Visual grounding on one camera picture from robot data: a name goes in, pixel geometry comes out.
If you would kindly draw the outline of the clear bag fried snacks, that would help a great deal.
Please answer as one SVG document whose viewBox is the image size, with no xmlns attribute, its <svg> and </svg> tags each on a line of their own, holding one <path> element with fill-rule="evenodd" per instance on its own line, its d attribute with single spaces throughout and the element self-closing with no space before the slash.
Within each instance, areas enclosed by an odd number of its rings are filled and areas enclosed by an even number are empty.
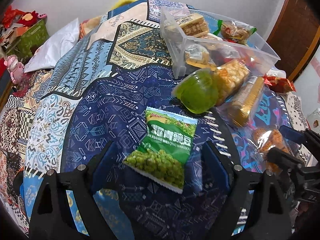
<svg viewBox="0 0 320 240">
<path fill-rule="evenodd" d="M 264 126 L 255 129 L 252 132 L 252 142 L 257 149 L 256 156 L 258 160 L 263 162 L 264 169 L 271 170 L 275 174 L 280 174 L 282 169 L 267 161 L 269 150 L 276 147 L 287 154 L 293 155 L 291 148 L 276 126 Z"/>
</svg>

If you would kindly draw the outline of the red broad bean snack packet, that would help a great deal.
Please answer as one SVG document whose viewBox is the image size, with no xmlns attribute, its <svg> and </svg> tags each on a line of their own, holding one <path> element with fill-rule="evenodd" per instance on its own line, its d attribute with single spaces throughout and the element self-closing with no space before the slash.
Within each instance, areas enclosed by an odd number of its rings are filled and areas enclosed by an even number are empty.
<svg viewBox="0 0 320 240">
<path fill-rule="evenodd" d="M 277 77 L 277 76 L 264 76 L 264 83 L 267 87 L 276 92 L 276 93 L 288 93 L 288 92 L 295 92 L 295 86 L 293 82 L 284 78 L 284 77 Z"/>
</svg>

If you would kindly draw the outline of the green pea snack packet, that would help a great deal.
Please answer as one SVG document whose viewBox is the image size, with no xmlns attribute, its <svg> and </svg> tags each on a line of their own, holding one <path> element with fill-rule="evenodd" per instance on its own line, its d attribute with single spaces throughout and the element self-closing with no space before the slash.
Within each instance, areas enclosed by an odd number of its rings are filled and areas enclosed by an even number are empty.
<svg viewBox="0 0 320 240">
<path fill-rule="evenodd" d="M 178 194 L 184 188 L 184 168 L 193 145 L 197 120 L 147 107 L 146 136 L 123 163 Z"/>
</svg>

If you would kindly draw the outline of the brown wafer biscuit pack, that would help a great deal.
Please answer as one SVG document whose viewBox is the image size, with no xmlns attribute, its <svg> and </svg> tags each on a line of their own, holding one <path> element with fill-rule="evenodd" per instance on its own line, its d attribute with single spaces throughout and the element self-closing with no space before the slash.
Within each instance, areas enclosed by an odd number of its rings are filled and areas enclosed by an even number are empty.
<svg viewBox="0 0 320 240">
<path fill-rule="evenodd" d="M 234 126 L 244 127 L 252 119 L 261 99 L 264 78 L 252 75 L 227 104 L 227 116 Z"/>
</svg>

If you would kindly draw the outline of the blue patchwork bedspread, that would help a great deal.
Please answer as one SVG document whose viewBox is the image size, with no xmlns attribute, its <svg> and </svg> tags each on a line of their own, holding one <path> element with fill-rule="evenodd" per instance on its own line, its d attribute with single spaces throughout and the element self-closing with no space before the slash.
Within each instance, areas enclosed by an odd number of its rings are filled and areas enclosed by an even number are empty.
<svg viewBox="0 0 320 240">
<path fill-rule="evenodd" d="M 73 191 L 59 173 L 71 172 L 110 141 L 106 183 L 93 197 L 116 239 L 206 239 L 226 200 L 202 156 L 205 142 L 233 164 L 263 176 L 247 193 L 233 235 L 292 239 L 307 229 L 319 202 L 294 198 L 291 172 L 263 167 L 252 132 L 264 126 L 310 129 L 295 92 L 264 84 L 252 119 L 234 126 L 227 104 L 191 113 L 172 90 L 178 78 L 161 37 L 161 8 L 194 9 L 166 0 L 137 0 L 109 11 L 52 69 L 25 73 L 26 81 L 1 112 L 1 239 L 75 239 L 87 235 Z M 146 136 L 147 107 L 197 120 L 184 188 L 178 194 L 123 163 Z"/>
</svg>

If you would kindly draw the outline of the clear puffed rice snack pack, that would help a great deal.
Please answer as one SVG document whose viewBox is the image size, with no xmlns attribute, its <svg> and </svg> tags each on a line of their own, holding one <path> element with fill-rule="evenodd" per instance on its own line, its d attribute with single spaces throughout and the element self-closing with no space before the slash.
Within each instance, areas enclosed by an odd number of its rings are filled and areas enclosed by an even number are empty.
<svg viewBox="0 0 320 240">
<path fill-rule="evenodd" d="M 214 78 L 218 90 L 216 106 L 236 92 L 249 76 L 249 69 L 242 61 L 233 59 L 219 67 L 214 72 Z"/>
</svg>

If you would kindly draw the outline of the green jelly cup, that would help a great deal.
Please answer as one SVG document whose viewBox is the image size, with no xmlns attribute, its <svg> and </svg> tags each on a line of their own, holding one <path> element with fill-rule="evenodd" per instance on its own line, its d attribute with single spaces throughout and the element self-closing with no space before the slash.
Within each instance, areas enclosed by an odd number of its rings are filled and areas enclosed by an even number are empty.
<svg viewBox="0 0 320 240">
<path fill-rule="evenodd" d="M 180 81 L 171 94 L 191 113 L 204 113 L 217 103 L 219 97 L 214 72 L 210 68 L 198 69 Z"/>
</svg>

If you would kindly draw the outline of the brown wooden door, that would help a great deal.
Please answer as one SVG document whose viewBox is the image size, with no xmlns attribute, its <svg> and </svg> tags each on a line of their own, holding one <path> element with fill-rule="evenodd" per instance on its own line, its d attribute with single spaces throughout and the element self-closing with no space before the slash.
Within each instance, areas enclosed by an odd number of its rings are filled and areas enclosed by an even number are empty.
<svg viewBox="0 0 320 240">
<path fill-rule="evenodd" d="M 319 46 L 319 20 L 306 0 L 285 0 L 267 43 L 280 57 L 276 67 L 295 81 Z"/>
</svg>

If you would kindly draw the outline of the green-edged clear snack bag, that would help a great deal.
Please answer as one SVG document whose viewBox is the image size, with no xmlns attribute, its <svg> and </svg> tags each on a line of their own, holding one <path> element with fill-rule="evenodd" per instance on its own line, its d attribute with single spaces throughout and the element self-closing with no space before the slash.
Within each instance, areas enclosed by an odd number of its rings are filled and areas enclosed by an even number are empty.
<svg viewBox="0 0 320 240">
<path fill-rule="evenodd" d="M 228 42 L 246 45 L 248 39 L 257 31 L 257 28 L 246 23 L 234 20 L 218 20 L 214 35 L 221 34 Z"/>
</svg>

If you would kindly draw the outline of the white pillow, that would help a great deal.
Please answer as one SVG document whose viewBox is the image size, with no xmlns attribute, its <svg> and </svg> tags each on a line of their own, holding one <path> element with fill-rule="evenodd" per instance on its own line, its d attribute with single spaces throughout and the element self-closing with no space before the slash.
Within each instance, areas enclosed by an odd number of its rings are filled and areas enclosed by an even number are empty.
<svg viewBox="0 0 320 240">
<path fill-rule="evenodd" d="M 52 69 L 63 55 L 69 52 L 78 42 L 80 23 L 76 18 L 52 35 L 40 46 L 24 67 L 24 72 L 41 69 Z"/>
</svg>

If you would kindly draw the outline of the pink plush pig toy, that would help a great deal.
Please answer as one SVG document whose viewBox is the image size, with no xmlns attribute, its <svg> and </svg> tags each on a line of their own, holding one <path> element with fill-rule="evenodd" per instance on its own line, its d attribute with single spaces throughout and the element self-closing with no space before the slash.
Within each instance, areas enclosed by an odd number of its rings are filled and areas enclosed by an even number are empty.
<svg viewBox="0 0 320 240">
<path fill-rule="evenodd" d="M 9 55 L 4 61 L 4 65 L 10 74 L 12 83 L 15 85 L 21 83 L 24 74 L 24 64 L 18 60 L 17 56 Z"/>
</svg>

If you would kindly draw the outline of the clear plastic storage bin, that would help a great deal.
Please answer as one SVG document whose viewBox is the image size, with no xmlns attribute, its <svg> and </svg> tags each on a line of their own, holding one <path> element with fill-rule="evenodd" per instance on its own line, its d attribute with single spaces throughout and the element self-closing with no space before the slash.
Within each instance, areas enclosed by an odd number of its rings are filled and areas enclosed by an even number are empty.
<svg viewBox="0 0 320 240">
<path fill-rule="evenodd" d="M 176 20 L 198 13 L 209 27 L 209 33 L 202 37 L 187 36 Z M 278 54 L 257 33 L 250 36 L 246 45 L 228 42 L 221 34 L 214 35 L 218 20 L 234 20 L 227 16 L 196 9 L 161 8 L 161 37 L 172 59 L 172 71 L 175 78 L 188 75 L 196 68 L 219 67 L 233 59 L 242 61 L 256 74 L 266 74 L 280 60 Z"/>
</svg>

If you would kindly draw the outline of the gold wrapped biscuit pack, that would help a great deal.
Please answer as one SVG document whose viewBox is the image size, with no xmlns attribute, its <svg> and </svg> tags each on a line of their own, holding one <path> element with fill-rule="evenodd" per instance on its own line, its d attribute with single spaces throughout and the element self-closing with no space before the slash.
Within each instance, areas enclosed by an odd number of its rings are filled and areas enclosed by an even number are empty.
<svg viewBox="0 0 320 240">
<path fill-rule="evenodd" d="M 179 18 L 176 22 L 187 36 L 202 37 L 209 33 L 207 22 L 198 13 Z"/>
</svg>

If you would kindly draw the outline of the green cardboard box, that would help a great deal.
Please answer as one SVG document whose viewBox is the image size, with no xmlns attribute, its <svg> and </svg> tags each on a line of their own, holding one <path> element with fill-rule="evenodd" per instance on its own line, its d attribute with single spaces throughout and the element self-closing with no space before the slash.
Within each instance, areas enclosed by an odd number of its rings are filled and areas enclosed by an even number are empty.
<svg viewBox="0 0 320 240">
<path fill-rule="evenodd" d="M 27 63 L 49 38 L 44 20 L 39 20 L 35 25 L 28 29 L 23 35 L 13 43 L 12 48 L 7 52 L 8 55 L 16 55 L 18 59 Z"/>
</svg>

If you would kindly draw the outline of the yellow round object behind bed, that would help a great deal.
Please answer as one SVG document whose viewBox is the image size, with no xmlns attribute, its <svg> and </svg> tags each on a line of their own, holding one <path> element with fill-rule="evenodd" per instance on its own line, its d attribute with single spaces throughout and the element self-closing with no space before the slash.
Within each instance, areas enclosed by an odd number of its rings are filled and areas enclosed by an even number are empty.
<svg viewBox="0 0 320 240">
<path fill-rule="evenodd" d="M 112 10 L 117 9 L 119 7 L 128 5 L 130 3 L 135 2 L 136 0 L 118 0 L 114 5 L 112 5 Z"/>
</svg>

